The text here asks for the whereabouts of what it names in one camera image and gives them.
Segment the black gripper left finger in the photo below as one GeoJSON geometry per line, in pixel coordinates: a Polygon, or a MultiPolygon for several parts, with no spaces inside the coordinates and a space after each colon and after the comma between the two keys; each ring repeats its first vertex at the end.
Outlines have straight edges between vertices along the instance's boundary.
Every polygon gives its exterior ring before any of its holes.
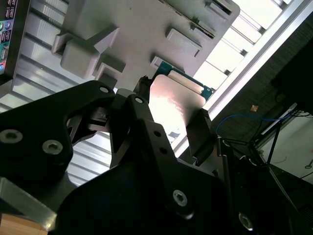
{"type": "Polygon", "coordinates": [[[154,177],[165,207],[182,219],[193,216],[179,163],[147,101],[137,94],[115,94],[98,81],[2,113],[0,175],[43,197],[61,182],[74,145],[98,130],[112,136],[113,168],[142,165],[154,177]]]}

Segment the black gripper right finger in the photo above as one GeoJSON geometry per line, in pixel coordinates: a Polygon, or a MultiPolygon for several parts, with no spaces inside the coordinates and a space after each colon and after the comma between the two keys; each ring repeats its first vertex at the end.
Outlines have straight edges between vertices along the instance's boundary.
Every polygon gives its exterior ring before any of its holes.
{"type": "Polygon", "coordinates": [[[200,109],[189,122],[187,137],[195,166],[213,174],[222,184],[227,218],[235,232],[261,234],[245,164],[235,156],[231,144],[212,129],[206,110],[200,109]]]}

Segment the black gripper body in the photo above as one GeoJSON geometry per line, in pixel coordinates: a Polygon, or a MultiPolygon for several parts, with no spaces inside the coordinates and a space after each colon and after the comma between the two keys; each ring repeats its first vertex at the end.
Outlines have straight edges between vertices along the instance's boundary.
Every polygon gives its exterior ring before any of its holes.
{"type": "Polygon", "coordinates": [[[133,162],[117,166],[75,189],[57,215],[60,235],[229,235],[231,221],[221,182],[179,164],[194,207],[189,220],[171,213],[152,174],[133,162]]]}

